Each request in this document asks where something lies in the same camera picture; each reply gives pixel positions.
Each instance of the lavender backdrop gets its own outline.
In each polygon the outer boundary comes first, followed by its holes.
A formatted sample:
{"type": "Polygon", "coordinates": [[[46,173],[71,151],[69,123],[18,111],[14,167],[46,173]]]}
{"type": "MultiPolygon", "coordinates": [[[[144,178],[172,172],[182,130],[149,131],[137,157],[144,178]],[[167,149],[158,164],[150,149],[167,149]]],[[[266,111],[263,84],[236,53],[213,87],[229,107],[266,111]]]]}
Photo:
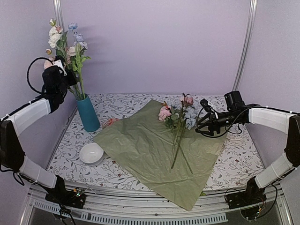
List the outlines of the lavender backdrop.
{"type": "MultiPolygon", "coordinates": [[[[247,103],[300,112],[300,2],[258,1],[255,27],[240,91],[247,103]]],[[[286,136],[261,126],[248,126],[266,166],[277,159],[286,136]]],[[[294,224],[300,224],[300,173],[282,182],[294,224]]]]}
{"type": "MultiPolygon", "coordinates": [[[[53,1],[0,1],[0,117],[32,100],[35,94],[26,83],[28,65],[45,56],[48,48],[49,20],[54,15],[53,1]]],[[[43,63],[32,67],[34,87],[42,85],[43,63]]],[[[45,167],[54,144],[75,103],[68,94],[65,103],[42,118],[20,137],[26,155],[45,167]]],[[[10,172],[0,174],[0,224],[20,223],[22,204],[29,186],[20,186],[10,172]]]]}
{"type": "Polygon", "coordinates": [[[233,86],[249,0],[63,0],[89,44],[89,93],[224,94],[233,86]]]}

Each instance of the bowl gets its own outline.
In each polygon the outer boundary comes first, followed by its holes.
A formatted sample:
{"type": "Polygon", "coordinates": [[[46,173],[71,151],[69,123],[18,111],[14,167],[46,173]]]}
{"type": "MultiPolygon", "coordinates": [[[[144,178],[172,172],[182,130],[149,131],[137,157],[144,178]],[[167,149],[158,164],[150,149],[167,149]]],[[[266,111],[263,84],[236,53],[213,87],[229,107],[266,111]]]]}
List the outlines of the bowl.
{"type": "Polygon", "coordinates": [[[86,144],[79,152],[79,158],[86,165],[96,166],[101,163],[104,151],[97,143],[86,144]]]}

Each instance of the teal vase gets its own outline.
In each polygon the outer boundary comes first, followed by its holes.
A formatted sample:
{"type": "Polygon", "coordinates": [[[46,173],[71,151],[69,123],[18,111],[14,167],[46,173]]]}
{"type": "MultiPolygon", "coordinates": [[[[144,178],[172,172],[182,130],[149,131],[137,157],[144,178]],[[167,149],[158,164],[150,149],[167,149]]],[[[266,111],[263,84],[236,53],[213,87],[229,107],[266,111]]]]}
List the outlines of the teal vase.
{"type": "Polygon", "coordinates": [[[83,127],[87,132],[94,132],[99,129],[100,122],[95,109],[90,101],[90,97],[85,94],[84,100],[76,100],[77,108],[83,127]]]}

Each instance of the floral tablecloth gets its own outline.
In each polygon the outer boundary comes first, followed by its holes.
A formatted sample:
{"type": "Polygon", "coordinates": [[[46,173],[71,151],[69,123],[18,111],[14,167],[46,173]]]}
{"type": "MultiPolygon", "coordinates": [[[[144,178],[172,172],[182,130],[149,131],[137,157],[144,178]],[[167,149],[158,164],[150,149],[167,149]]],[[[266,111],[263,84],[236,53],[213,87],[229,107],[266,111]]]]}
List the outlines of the floral tablecloth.
{"type": "MultiPolygon", "coordinates": [[[[177,100],[179,95],[154,94],[101,94],[90,95],[100,123],[111,118],[126,118],[140,110],[151,99],[163,102],[177,100]]],[[[219,112],[225,111],[224,97],[193,95],[194,106],[200,109],[200,100],[206,98],[219,112]]],[[[227,134],[224,150],[215,163],[204,191],[244,187],[247,181],[262,171],[263,165],[245,126],[240,135],[227,134]]],[[[122,169],[114,159],[106,157],[98,166],[87,166],[79,159],[80,149],[93,142],[93,133],[83,129],[79,113],[72,119],[48,170],[66,180],[110,188],[149,190],[130,173],[122,169]]],[[[236,125],[231,129],[238,133],[236,125]]]]}

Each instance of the metal vent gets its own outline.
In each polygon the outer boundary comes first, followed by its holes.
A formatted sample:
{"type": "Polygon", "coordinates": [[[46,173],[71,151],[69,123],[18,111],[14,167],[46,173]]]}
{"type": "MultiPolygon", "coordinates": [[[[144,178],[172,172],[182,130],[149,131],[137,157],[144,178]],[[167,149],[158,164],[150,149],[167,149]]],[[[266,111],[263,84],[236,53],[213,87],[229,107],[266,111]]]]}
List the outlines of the metal vent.
{"type": "MultiPolygon", "coordinates": [[[[52,203],[46,203],[35,200],[34,206],[41,210],[45,210],[59,215],[60,208],[52,203]]],[[[94,222],[102,225],[209,225],[227,222],[225,213],[219,213],[203,217],[190,217],[190,218],[174,218],[174,219],[146,219],[146,218],[123,218],[123,217],[110,217],[99,215],[96,213],[82,212],[80,216],[73,216],[75,219],[94,222]]]]}

